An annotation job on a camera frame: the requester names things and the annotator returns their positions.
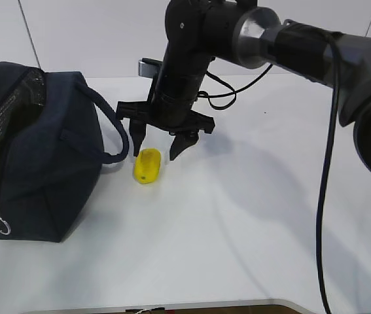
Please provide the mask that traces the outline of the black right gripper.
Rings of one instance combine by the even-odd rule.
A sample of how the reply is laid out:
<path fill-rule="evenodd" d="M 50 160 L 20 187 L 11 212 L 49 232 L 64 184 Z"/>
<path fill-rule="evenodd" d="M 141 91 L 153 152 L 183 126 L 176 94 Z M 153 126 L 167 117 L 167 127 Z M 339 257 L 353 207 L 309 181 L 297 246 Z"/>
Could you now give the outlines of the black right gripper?
<path fill-rule="evenodd" d="M 176 133 L 169 150 L 169 160 L 174 161 L 184 150 L 194 146 L 198 131 L 211 134 L 215 128 L 213 117 L 193 111 L 188 105 L 178 105 L 156 96 L 158 76 L 152 78 L 145 101 L 119 101 L 116 117 L 130 119 L 129 133 L 133 143 L 133 156 L 138 157 L 146 136 L 147 124 Z"/>

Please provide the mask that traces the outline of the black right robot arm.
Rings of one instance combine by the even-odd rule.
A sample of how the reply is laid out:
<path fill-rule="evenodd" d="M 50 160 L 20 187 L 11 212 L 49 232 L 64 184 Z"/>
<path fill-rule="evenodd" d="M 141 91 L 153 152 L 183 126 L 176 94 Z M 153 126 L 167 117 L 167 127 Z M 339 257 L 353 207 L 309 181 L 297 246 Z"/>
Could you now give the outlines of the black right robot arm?
<path fill-rule="evenodd" d="M 130 120 L 135 153 L 149 125 L 174 136 L 171 160 L 197 143 L 199 131 L 213 131 L 213 119 L 192 106 L 219 58 L 247 69 L 270 63 L 333 88 L 339 123 L 354 126 L 355 148 L 371 172 L 371 38 L 281 22 L 256 1 L 170 1 L 165 30 L 164 59 L 141 64 L 152 79 L 147 100 L 121 102 L 116 110 Z"/>

